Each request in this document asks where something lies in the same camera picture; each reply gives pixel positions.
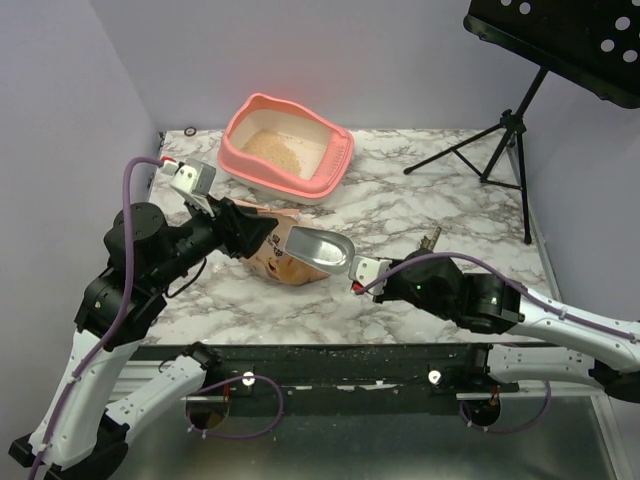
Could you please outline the peach cat litter bag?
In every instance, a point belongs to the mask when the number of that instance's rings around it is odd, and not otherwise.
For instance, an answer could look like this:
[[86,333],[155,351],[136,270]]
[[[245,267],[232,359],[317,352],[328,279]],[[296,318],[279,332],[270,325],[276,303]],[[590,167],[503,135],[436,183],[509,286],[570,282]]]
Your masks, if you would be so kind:
[[261,216],[278,221],[277,227],[266,237],[259,250],[248,259],[240,259],[241,264],[251,273],[292,286],[301,286],[328,277],[328,274],[284,251],[293,226],[313,227],[311,219],[302,215],[299,209],[275,209],[239,199],[234,199],[234,202],[238,206],[255,208]]

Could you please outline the metal litter scoop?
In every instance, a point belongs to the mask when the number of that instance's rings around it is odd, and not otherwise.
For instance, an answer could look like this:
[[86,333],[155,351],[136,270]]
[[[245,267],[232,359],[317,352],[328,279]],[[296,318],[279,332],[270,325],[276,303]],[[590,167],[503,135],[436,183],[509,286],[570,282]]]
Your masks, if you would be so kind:
[[356,247],[347,236],[305,226],[292,226],[284,252],[329,275],[347,273],[356,255]]

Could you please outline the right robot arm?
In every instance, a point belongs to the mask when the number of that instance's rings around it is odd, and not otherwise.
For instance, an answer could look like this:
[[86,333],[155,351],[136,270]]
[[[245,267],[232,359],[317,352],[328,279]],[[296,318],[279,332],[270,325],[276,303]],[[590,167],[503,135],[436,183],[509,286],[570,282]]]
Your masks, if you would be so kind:
[[460,367],[460,379],[480,392],[494,381],[583,383],[608,396],[639,400],[639,324],[548,298],[469,255],[418,250],[384,260],[362,283],[377,303],[401,300],[479,334],[510,334],[544,342],[542,353],[495,351]]

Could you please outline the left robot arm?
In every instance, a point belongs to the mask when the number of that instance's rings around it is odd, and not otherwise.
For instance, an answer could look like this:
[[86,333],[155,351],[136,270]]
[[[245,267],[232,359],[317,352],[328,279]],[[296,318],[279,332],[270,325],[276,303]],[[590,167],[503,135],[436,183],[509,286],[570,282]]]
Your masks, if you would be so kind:
[[221,359],[196,342],[165,372],[125,398],[110,399],[121,371],[164,310],[170,285],[214,251],[253,256],[277,227],[275,218],[231,200],[211,199],[173,227],[161,209],[140,202],[122,209],[106,233],[106,269],[91,282],[75,318],[63,378],[38,428],[13,441],[10,456],[49,479],[107,479],[133,441],[190,393],[214,393]]

